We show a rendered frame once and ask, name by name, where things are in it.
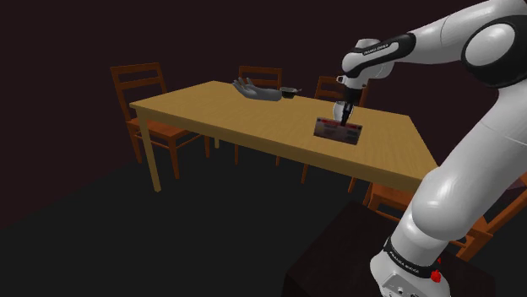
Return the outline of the red and grey flat box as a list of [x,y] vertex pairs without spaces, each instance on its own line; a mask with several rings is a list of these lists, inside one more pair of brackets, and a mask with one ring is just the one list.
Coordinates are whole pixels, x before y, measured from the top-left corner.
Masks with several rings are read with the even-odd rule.
[[361,135],[361,131],[362,125],[350,123],[342,125],[339,121],[318,117],[315,122],[313,135],[341,143],[356,145]]

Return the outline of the grey hand figure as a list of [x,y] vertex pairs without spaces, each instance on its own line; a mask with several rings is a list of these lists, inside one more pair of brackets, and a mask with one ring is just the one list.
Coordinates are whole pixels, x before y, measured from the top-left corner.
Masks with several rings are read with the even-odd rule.
[[282,92],[279,89],[259,88],[250,78],[247,78],[247,82],[238,78],[233,81],[232,85],[241,95],[251,100],[280,101],[282,99]]

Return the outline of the light wooden table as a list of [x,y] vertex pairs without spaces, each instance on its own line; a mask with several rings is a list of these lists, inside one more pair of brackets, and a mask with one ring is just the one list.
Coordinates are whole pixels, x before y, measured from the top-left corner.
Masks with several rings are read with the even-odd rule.
[[352,145],[314,136],[316,120],[333,115],[328,101],[302,96],[250,100],[218,81],[138,100],[131,107],[140,122],[162,122],[401,191],[415,191],[437,166],[406,115],[356,107],[349,121],[362,130]]

